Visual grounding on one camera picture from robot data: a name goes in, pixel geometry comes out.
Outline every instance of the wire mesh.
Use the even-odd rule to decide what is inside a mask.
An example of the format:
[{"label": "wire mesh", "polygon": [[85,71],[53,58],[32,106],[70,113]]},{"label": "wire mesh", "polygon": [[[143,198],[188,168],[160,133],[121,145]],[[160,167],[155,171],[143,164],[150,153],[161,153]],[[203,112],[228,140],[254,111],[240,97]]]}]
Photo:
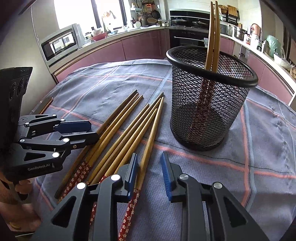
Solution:
[{"label": "wire mesh", "polygon": [[[176,48],[172,57],[205,68],[206,48]],[[172,116],[170,127],[184,146],[199,151],[219,145],[239,113],[249,88],[218,82],[227,75],[237,81],[251,80],[252,72],[234,57],[220,52],[216,81],[182,70],[173,64]]]}]

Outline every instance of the microwave window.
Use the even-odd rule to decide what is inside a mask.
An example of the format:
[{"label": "microwave window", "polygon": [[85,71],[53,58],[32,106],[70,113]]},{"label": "microwave window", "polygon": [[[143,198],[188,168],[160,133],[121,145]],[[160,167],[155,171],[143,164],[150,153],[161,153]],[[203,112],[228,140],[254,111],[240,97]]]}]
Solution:
[{"label": "microwave window", "polygon": [[60,36],[59,38],[53,38],[41,44],[41,47],[45,58],[48,61],[74,45],[76,45],[76,41],[73,33],[68,32],[65,35]]}]

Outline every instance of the black mesh basket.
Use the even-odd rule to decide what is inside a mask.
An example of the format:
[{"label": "black mesh basket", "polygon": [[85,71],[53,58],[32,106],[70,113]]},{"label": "black mesh basket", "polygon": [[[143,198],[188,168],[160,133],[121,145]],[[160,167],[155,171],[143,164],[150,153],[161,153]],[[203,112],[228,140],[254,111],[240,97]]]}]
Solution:
[{"label": "black mesh basket", "polygon": [[218,72],[205,70],[207,48],[180,46],[167,51],[173,65],[170,128],[182,145],[199,151],[218,146],[239,113],[256,73],[220,52]]}]

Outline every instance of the oven door handle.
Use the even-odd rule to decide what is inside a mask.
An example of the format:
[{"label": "oven door handle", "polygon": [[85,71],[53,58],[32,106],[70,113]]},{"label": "oven door handle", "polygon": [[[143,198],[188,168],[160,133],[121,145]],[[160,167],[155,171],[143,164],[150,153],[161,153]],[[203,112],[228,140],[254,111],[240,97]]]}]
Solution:
[{"label": "oven door handle", "polygon": [[181,37],[176,37],[176,36],[174,36],[174,38],[175,39],[189,39],[189,40],[195,40],[195,41],[204,42],[204,40],[200,40],[200,39],[181,38]]}]

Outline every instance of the kitchen counter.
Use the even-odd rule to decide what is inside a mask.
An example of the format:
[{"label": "kitchen counter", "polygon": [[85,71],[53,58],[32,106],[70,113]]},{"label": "kitchen counter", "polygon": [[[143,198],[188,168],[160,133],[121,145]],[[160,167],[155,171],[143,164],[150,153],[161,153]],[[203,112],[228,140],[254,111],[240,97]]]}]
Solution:
[{"label": "kitchen counter", "polygon": [[[160,29],[188,30],[188,28],[185,28],[185,27],[150,26],[148,28],[141,27],[140,29],[132,29],[132,30],[129,30],[127,32],[118,33],[118,34],[109,36],[109,37],[107,37],[107,38],[105,38],[103,40],[99,40],[99,41],[96,41],[94,43],[84,45],[82,48],[74,51],[73,53],[69,54],[68,56],[64,57],[63,59],[61,59],[60,61],[58,61],[54,65],[52,65],[49,68],[49,71],[50,71],[51,74],[54,75],[62,67],[66,66],[66,65],[69,65],[69,63],[71,63],[73,60],[75,60],[77,58],[82,58],[85,53],[90,53],[90,52],[96,51],[100,47],[106,46],[106,45],[111,44],[111,43],[118,42],[120,40],[126,39],[128,37],[133,36],[133,35],[138,35],[138,34],[141,34],[141,33],[148,32],[148,31],[160,30]],[[207,30],[194,29],[194,28],[191,28],[190,31],[208,33]],[[244,42],[242,42],[242,41],[240,41],[240,40],[238,40],[238,39],[236,39],[234,37],[231,37],[231,36],[228,36],[228,35],[225,35],[225,34],[221,34],[221,36],[223,38],[231,39],[234,42],[239,43],[240,45],[244,46],[246,49],[248,49],[252,53],[254,53],[257,57],[261,58],[264,62],[266,62],[279,76],[281,76],[286,81],[286,83],[295,92],[293,97],[292,97],[291,102],[294,100],[294,98],[296,96],[296,82],[284,68],[277,65],[270,57],[268,57],[267,55],[261,53],[260,51],[258,51],[254,47],[252,47],[252,46],[250,46],[250,45],[248,45],[248,44],[246,44],[246,43],[244,43]]]}]

